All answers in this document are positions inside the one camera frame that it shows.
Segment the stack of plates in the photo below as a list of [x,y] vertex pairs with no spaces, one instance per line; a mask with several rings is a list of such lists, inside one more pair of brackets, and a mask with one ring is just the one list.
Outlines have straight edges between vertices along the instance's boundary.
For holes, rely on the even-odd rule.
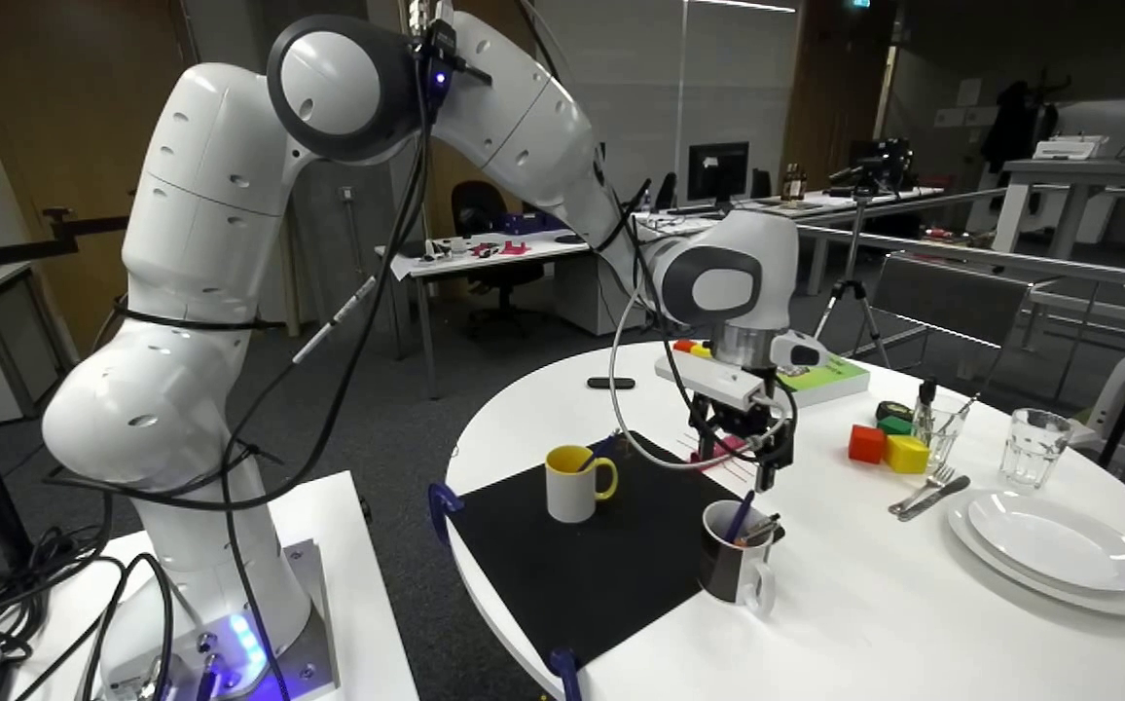
[[950,532],[994,574],[1082,613],[1125,614],[1125,532],[1055,501],[971,495]]

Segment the knife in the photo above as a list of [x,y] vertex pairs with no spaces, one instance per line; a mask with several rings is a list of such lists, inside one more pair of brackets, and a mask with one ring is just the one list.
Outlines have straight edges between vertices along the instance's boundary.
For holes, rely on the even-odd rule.
[[937,489],[930,489],[926,500],[908,501],[904,511],[895,511],[895,518],[899,518],[899,522],[910,522],[910,518],[920,518],[923,511],[930,511],[933,501],[941,501],[945,495],[958,495],[958,489],[967,489],[967,487],[973,487],[973,479],[971,479],[971,475],[958,475],[958,479],[941,483]]

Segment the cable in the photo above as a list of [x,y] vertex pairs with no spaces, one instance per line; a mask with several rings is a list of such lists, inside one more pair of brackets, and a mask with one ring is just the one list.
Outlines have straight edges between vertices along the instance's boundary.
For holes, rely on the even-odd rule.
[[[673,336],[671,336],[664,302],[660,302],[660,297],[657,297],[657,288],[655,288],[655,280],[650,280],[647,256],[642,256],[642,243],[637,243],[629,228],[625,228],[625,238],[629,238],[629,245],[633,245],[637,286],[647,286],[650,302],[657,308],[657,332],[660,332],[671,378],[673,378],[673,387],[676,387],[682,406],[692,408],[692,397],[685,392],[685,383],[682,383],[682,370],[676,370],[676,360],[673,360]],[[615,332],[615,344],[611,344],[611,378],[607,378],[607,383],[611,383],[611,408],[615,408],[624,434],[625,434],[625,421],[624,421],[618,397],[615,397],[615,356],[618,356],[618,338],[624,338],[624,328],[629,322],[633,302],[642,302],[642,292],[629,292],[629,300],[625,300],[625,308],[624,308],[624,319],[618,319],[618,332]],[[650,458],[650,462],[657,462],[657,469],[673,469],[673,470],[708,470],[708,469],[728,462],[728,457],[736,457],[736,458],[742,458],[742,462],[756,462],[756,457],[730,448],[723,436],[715,436],[715,444],[721,444],[728,457],[692,458],[692,462],[655,458],[650,452],[642,452],[642,444],[637,444],[629,434],[625,434],[625,441],[629,441],[629,448],[633,448],[642,458]]]
[[[402,219],[398,219],[398,226],[392,226],[389,249],[384,249],[384,256],[381,256],[378,280],[389,280],[389,260],[392,260],[392,252],[403,245],[410,228],[415,226],[422,200],[424,200],[424,180],[427,180],[427,160],[424,160],[427,151],[424,151],[424,145],[427,145],[427,134],[422,136],[411,182],[410,182]],[[221,469],[215,469],[215,470],[206,470],[206,475],[197,475],[197,479],[191,479],[191,483],[183,483],[183,487],[169,487],[169,489],[137,489],[137,487],[99,483],[99,479],[65,479],[65,483],[91,487],[91,489],[113,489],[113,495],[127,495],[127,500],[145,500],[145,501],[165,501],[165,508],[188,508],[188,511],[254,511],[254,508],[263,508],[263,501],[288,495],[296,483],[305,483],[305,479],[314,470],[322,448],[332,444],[332,434],[333,434],[342,397],[346,397],[346,388],[350,388],[350,378],[354,378],[365,348],[371,348],[371,332],[375,332],[381,297],[384,297],[384,286],[375,288],[375,300],[371,300],[365,322],[363,322],[363,332],[358,332],[354,356],[350,356],[350,363],[346,363],[346,370],[342,370],[342,378],[340,378],[340,388],[333,388],[333,397],[332,397],[332,406],[328,406],[322,427],[318,427],[307,458],[305,458],[278,489],[263,489],[263,495],[257,495],[257,500],[241,500],[241,501],[197,501],[197,500],[183,500],[183,489],[196,489],[196,487],[206,487],[206,483],[228,475],[228,470],[237,469],[235,458],[221,458]],[[224,457],[235,452],[241,427],[244,427],[250,415],[261,408],[261,401],[263,401],[291,370],[296,370],[296,366],[280,370],[280,374],[254,397],[254,406],[244,408],[244,415],[237,421],[237,427],[235,427],[235,436],[228,436],[228,444],[224,444]]]
[[618,356],[618,348],[624,348],[624,332],[625,332],[625,319],[629,319],[629,310],[633,310],[637,300],[642,300],[642,297],[629,297],[629,300],[625,300],[625,308],[624,308],[624,314],[618,314],[618,322],[615,322],[615,332],[611,332],[611,348],[607,348],[607,397],[611,397],[611,413],[615,413],[618,434],[625,436],[625,444],[629,444],[647,462],[657,462],[657,469],[664,469],[664,470],[708,470],[708,469],[728,462],[728,457],[682,458],[682,462],[676,462],[676,458],[660,458],[660,457],[655,457],[647,444],[637,444],[637,436],[629,434],[629,423],[625,423],[625,415],[624,415],[618,388],[615,388],[615,356]]
[[[235,501],[228,475],[221,475],[218,487],[221,487],[221,501]],[[221,527],[224,527],[224,543],[228,543],[228,554],[237,563],[237,580],[241,580],[244,598],[250,598],[254,626],[261,635],[263,663],[274,665],[280,696],[291,701],[283,669],[280,669],[280,653],[274,645],[274,635],[263,626],[261,604],[257,604],[254,584],[250,584],[250,569],[244,569],[244,554],[241,554],[241,537],[237,537],[237,511],[221,511]]]
[[91,650],[91,663],[84,663],[84,672],[83,672],[83,696],[95,696],[95,676],[99,676],[99,665],[102,665],[102,645],[105,645],[105,632],[113,622],[113,613],[119,606],[125,598],[125,587],[134,580],[134,569],[147,563],[157,574],[157,584],[158,584],[158,598],[165,598],[165,650],[158,650],[158,672],[157,676],[173,676],[173,635],[175,635],[175,598],[173,598],[173,580],[165,574],[165,563],[152,558],[152,554],[140,554],[125,563],[125,578],[117,580],[105,613],[102,613],[102,622],[99,622],[99,635],[95,635],[95,650]]
[[[95,558],[95,561],[113,563],[119,574],[119,580],[127,578],[127,569],[119,561],[108,561],[108,558]],[[108,606],[16,701],[27,701],[31,695],[39,695],[65,665],[65,658],[91,644],[91,635],[102,626],[105,614],[108,614]]]
[[25,663],[31,658],[31,635],[41,626],[45,621],[45,591],[69,578],[78,578],[83,569],[91,569],[91,561],[102,558],[105,532],[108,532],[108,508],[113,500],[105,500],[105,518],[102,527],[91,532],[91,543],[83,543],[83,532],[65,532],[65,531],[45,531],[27,563],[16,574],[0,574],[0,650],[4,663]]
[[520,21],[524,21],[524,32],[529,32],[533,47],[540,51],[549,74],[562,82],[555,58],[554,58],[546,35],[537,32],[537,17],[533,17],[529,0],[516,0],[516,10],[520,10]]

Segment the yellow mug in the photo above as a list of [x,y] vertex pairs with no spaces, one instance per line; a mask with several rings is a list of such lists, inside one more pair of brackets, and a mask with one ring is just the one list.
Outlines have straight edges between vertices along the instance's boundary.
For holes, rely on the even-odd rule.
[[555,444],[546,457],[549,513],[563,527],[588,522],[597,501],[607,501],[618,487],[618,470],[607,457],[585,444]]

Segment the office chair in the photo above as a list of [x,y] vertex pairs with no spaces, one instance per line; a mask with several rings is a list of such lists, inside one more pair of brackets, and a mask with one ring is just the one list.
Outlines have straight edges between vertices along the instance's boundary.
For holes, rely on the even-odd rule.
[[769,200],[769,170],[753,170],[753,200]]
[[673,212],[673,204],[676,204],[676,170],[671,170],[671,174],[660,180],[660,192],[655,192],[650,212]]
[[507,200],[484,182],[484,180],[468,180],[451,186],[451,226],[457,232],[472,238],[472,232],[489,232],[502,228],[511,219]]
[[941,332],[950,338],[994,351],[984,378],[994,378],[994,370],[1000,366],[1004,344],[1021,319],[1024,300],[1029,300],[1024,280],[958,269],[941,260],[920,260],[908,252],[887,252],[881,260],[881,277],[868,297],[876,310],[899,314],[904,322],[913,322],[926,336]]
[[[494,228],[507,228],[507,221],[511,221],[511,208],[489,182],[468,180],[451,186],[451,228],[458,238],[494,232]],[[529,286],[540,277],[546,277],[540,265],[507,265],[507,269],[472,274],[477,288],[498,292],[498,308],[511,308],[516,286]]]

